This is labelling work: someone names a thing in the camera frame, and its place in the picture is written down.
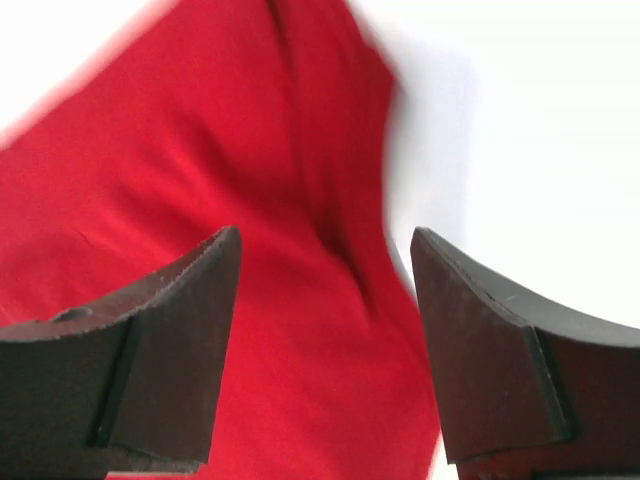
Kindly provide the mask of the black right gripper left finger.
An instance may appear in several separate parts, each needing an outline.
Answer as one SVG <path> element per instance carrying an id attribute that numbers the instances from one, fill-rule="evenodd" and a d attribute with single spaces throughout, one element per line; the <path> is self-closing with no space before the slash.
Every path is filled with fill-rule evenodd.
<path id="1" fill-rule="evenodd" d="M 190 475 L 209 457 L 242 240 L 226 227 L 88 304 L 1 331 L 1 475 Z"/>

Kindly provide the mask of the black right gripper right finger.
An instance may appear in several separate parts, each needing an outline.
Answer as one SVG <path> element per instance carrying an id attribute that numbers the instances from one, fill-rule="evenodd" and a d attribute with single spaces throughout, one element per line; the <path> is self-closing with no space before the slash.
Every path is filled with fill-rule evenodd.
<path id="1" fill-rule="evenodd" d="M 639 332 L 417 229 L 411 258 L 447 461 L 462 479 L 635 479 Z"/>

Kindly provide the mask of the red t shirt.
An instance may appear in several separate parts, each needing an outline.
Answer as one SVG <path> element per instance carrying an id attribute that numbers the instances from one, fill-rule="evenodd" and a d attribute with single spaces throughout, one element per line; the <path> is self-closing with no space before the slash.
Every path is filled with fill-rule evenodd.
<path id="1" fill-rule="evenodd" d="M 342 1 L 181 1 L 1 154 L 1 321 L 226 225 L 243 262 L 202 479 L 423 479 L 424 333 L 383 228 L 395 81 Z"/>

